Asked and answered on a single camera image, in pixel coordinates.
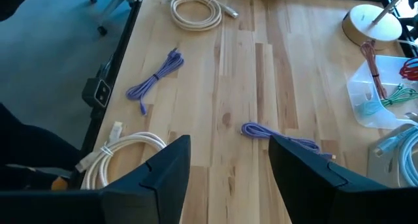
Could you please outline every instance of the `wooden tabletop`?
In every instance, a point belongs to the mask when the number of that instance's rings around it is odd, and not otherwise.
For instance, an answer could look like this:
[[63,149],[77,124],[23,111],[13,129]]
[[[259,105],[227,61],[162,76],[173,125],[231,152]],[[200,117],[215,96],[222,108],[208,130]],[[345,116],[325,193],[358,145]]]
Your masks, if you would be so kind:
[[[367,146],[384,133],[353,117],[346,80],[364,61],[341,21],[364,1],[218,0],[235,8],[207,32],[187,32],[171,20],[169,0],[144,0],[95,147],[115,121],[123,134],[150,131],[171,142],[191,135],[191,174],[183,224],[289,223],[273,179],[267,141],[240,134],[257,121],[291,136],[314,139],[336,162],[365,175]],[[204,18],[202,5],[180,13]],[[177,47],[180,70],[161,79],[145,98],[148,114],[126,90],[152,75]],[[380,54],[402,56],[397,44]],[[155,152],[131,146],[110,164],[110,180]]]

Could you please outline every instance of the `green cable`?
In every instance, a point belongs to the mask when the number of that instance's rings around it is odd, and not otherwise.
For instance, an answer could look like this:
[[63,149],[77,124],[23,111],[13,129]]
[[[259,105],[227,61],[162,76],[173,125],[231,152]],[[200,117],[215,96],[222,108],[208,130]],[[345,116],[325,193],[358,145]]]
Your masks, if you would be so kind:
[[[403,84],[399,84],[396,90],[386,99],[380,100],[384,107],[393,104],[404,103],[406,101],[418,98],[418,92],[411,88],[404,88]],[[357,107],[357,111],[362,116],[371,116],[381,110],[381,106],[376,102],[365,102]]]

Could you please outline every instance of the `lamp base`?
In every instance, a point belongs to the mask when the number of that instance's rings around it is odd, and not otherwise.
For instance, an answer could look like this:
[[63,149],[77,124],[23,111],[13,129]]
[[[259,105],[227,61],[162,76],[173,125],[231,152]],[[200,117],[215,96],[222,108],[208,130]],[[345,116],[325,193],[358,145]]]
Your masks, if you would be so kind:
[[375,40],[374,48],[387,48],[402,34],[402,26],[392,14],[386,14],[377,23],[373,20],[383,11],[374,5],[357,5],[348,11],[342,20],[342,29],[347,37],[357,45],[366,40]]

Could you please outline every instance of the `gray carpet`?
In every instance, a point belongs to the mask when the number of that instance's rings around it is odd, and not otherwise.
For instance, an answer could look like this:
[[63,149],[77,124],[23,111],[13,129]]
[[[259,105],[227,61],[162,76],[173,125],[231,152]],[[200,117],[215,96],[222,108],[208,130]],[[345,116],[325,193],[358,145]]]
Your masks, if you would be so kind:
[[110,0],[27,0],[0,22],[0,101],[22,122],[48,129],[80,148],[91,108],[81,99],[86,79],[116,49],[129,5],[104,26],[97,19]]

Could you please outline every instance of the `clear plastic bin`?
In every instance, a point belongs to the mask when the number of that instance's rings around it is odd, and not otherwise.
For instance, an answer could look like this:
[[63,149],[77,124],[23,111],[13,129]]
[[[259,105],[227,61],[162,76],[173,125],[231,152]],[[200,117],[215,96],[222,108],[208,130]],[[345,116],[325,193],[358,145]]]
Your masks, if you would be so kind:
[[[376,56],[379,77],[388,96],[397,89],[399,84],[403,84],[405,88],[418,90],[417,82],[409,81],[399,75],[399,70],[406,60],[408,58]],[[355,119],[359,124],[379,129],[395,129],[405,123],[417,125],[414,121],[407,119],[404,114],[406,112],[418,113],[418,99],[385,108],[380,102],[366,61],[349,79],[347,89]]]

